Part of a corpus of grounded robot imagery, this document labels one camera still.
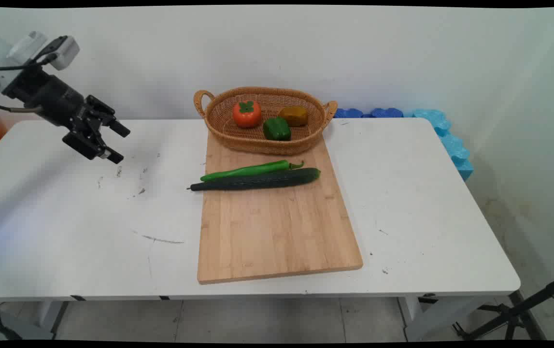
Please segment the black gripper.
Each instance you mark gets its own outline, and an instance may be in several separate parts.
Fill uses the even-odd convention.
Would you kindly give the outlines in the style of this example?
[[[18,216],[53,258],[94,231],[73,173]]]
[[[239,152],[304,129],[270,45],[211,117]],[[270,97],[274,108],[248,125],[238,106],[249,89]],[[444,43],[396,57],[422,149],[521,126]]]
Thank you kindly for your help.
[[[43,68],[23,69],[3,89],[3,95],[18,99],[25,108],[38,108],[40,117],[56,127],[69,129],[62,141],[83,157],[89,160],[98,157],[115,164],[124,160],[122,154],[103,143],[98,126],[92,130],[87,123],[90,116],[119,136],[127,137],[130,130],[116,119],[115,110],[93,95],[84,97]]]

